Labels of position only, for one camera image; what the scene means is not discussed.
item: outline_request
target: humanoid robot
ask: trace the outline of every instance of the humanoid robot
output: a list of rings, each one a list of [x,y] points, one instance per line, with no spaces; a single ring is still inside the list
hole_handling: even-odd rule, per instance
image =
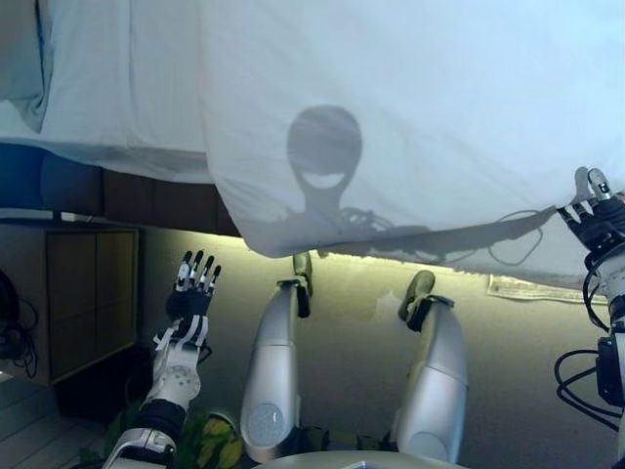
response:
[[[589,211],[572,205],[574,218],[559,212],[589,249],[583,295],[591,321],[608,337],[598,342],[598,390],[612,405],[623,407],[625,370],[625,204],[612,196],[603,173],[593,169],[588,180],[595,193]],[[153,386],[133,428],[119,438],[104,469],[167,467],[176,450],[190,401],[200,389],[197,359],[206,338],[206,311],[219,275],[211,275],[210,257],[199,274],[201,254],[187,253],[168,301],[172,326],[155,338]],[[430,294],[432,279],[420,273],[408,287],[399,312],[408,327],[421,332],[420,350],[390,433],[393,451],[325,451],[293,454],[300,427],[300,399],[294,322],[309,314],[312,293],[310,258],[296,256],[295,275],[280,281],[258,328],[243,405],[241,436],[250,457],[268,469],[453,468],[462,438],[467,372],[462,333],[453,302]],[[589,293],[593,277],[600,282]],[[592,311],[592,296],[604,289],[609,325]],[[621,420],[618,459],[625,455]]]

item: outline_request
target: wooden cabinet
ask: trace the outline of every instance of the wooden cabinet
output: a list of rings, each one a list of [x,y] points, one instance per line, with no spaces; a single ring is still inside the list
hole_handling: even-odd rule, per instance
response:
[[[32,381],[58,382],[135,342],[138,236],[103,226],[0,224],[0,270],[39,312]],[[8,361],[0,369],[25,377]]]

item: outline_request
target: bed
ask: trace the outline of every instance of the bed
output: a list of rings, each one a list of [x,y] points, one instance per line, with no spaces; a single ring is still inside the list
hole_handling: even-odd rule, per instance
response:
[[[0,102],[0,141],[160,180],[212,182],[196,2],[49,0],[49,12],[53,73],[41,130]]]
[[[0,141],[215,183],[256,251],[432,262],[578,286],[554,207],[625,188],[615,0],[51,0],[39,133]]]

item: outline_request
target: wooden floor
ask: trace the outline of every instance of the wooden floor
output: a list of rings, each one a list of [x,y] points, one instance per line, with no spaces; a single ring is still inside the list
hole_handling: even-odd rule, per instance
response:
[[[101,425],[59,415],[52,388],[0,375],[0,468],[66,469],[103,445]]]

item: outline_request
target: robotic hand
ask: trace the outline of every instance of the robotic hand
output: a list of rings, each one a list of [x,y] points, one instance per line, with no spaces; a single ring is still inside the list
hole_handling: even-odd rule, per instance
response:
[[[215,261],[210,256],[198,275],[203,257],[199,251],[192,264],[185,254],[174,288],[167,300],[172,325],[154,337],[156,358],[153,385],[132,428],[113,448],[103,469],[162,469],[169,467],[176,451],[188,406],[200,390],[197,364],[208,332],[206,311],[215,292],[221,266],[211,274]]]

